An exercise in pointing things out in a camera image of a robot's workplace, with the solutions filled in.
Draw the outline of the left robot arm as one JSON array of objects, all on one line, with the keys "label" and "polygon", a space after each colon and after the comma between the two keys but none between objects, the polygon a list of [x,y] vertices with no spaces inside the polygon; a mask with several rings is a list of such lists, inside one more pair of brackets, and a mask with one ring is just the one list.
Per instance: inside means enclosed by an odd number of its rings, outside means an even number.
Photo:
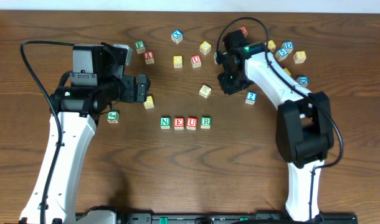
[{"label": "left robot arm", "polygon": [[62,75],[50,100],[49,140],[33,193],[19,223],[75,223],[76,198],[83,162],[102,111],[112,101],[145,102],[146,75],[110,76],[97,86],[66,86]]}]

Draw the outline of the red E block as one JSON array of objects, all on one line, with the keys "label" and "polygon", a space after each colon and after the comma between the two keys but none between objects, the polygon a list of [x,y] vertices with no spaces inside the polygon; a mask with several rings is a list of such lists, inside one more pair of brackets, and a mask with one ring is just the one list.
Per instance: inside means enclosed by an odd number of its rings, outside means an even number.
[{"label": "red E block", "polygon": [[174,129],[175,130],[184,129],[184,118],[175,118],[174,119]]}]

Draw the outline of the green N block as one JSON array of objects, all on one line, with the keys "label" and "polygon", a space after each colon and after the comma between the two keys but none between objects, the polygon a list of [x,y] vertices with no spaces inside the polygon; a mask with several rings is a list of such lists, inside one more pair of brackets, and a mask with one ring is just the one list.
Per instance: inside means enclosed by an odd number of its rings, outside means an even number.
[{"label": "green N block", "polygon": [[161,127],[161,129],[169,129],[171,127],[170,117],[161,117],[160,118],[160,127]]}]

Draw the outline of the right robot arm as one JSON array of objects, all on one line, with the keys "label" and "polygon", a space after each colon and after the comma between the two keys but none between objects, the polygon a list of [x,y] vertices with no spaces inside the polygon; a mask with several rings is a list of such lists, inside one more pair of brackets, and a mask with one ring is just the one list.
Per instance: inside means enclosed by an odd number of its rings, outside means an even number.
[{"label": "right robot arm", "polygon": [[320,173],[328,167],[325,160],[338,130],[328,97],[297,83],[262,43],[227,44],[225,52],[215,52],[215,60],[224,68],[218,80],[225,94],[256,84],[276,108],[275,140],[289,174],[285,209],[293,221],[314,220],[320,213]]}]

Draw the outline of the green R block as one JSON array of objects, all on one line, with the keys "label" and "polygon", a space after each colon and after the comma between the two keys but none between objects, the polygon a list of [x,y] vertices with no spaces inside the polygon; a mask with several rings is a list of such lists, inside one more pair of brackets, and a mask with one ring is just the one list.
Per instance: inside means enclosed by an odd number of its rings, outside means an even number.
[{"label": "green R block", "polygon": [[202,117],[201,118],[201,129],[210,129],[211,128],[211,117]]}]

